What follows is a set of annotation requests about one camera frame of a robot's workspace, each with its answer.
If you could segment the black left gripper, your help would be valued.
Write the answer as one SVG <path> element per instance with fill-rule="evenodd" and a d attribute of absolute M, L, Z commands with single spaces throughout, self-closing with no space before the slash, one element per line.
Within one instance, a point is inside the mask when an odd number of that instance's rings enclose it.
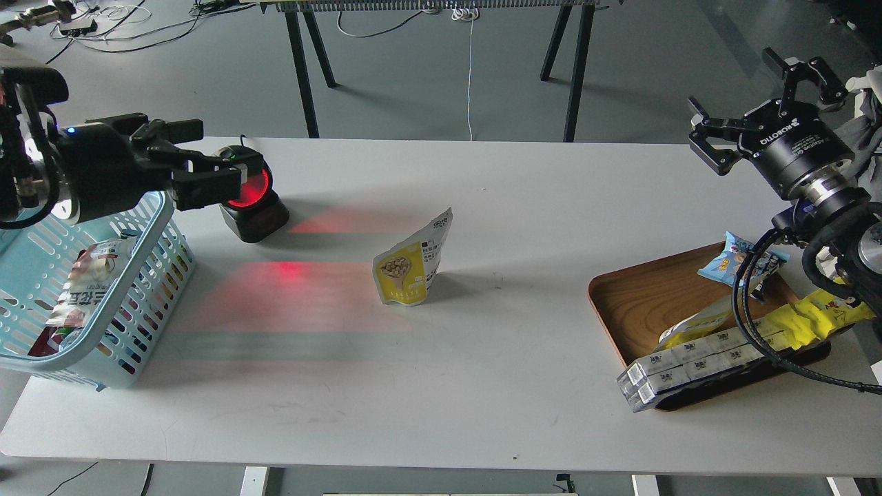
<path fill-rule="evenodd" d="M 63 186 L 54 215 L 89 222 L 135 207 L 148 192 L 168 192 L 182 211 L 236 200 L 246 166 L 176 145 L 204 138 L 200 119 L 144 114 L 65 127 L 56 141 Z"/>

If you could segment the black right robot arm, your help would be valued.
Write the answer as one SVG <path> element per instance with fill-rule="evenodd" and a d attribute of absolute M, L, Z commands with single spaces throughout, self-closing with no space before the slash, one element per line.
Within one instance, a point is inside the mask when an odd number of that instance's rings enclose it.
<path fill-rule="evenodd" d="M 880 314 L 880 250 L 872 247 L 880 227 L 880 204 L 866 189 L 845 178 L 841 166 L 852 150 L 819 118 L 838 109 L 846 87 L 822 57 L 807 62 L 782 59 L 765 48 L 763 62 L 782 78 L 782 95 L 742 117 L 717 118 L 690 96 L 694 111 L 690 147 L 720 176 L 746 159 L 759 170 L 782 200 L 794 207 L 812 205 L 810 216 L 780 213 L 737 271 L 731 305 L 738 329 L 775 367 L 807 379 L 860 392 L 880 393 L 880 386 L 832 378 L 797 365 L 766 344 L 754 327 L 744 280 L 761 254 L 784 240 L 803 248 L 804 273 L 818 288 L 844 300 L 867 304 Z"/>

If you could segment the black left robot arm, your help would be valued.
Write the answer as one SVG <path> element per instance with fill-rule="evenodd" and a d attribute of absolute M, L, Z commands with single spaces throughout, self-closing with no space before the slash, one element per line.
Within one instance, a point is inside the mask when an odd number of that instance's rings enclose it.
<path fill-rule="evenodd" d="M 142 113 L 60 128 L 48 107 L 69 97 L 47 65 L 2 66 L 2 228 L 25 229 L 47 216 L 90 222 L 167 192 L 182 211 L 240 197 L 260 161 L 183 149 L 203 137 L 198 119 L 163 121 Z"/>

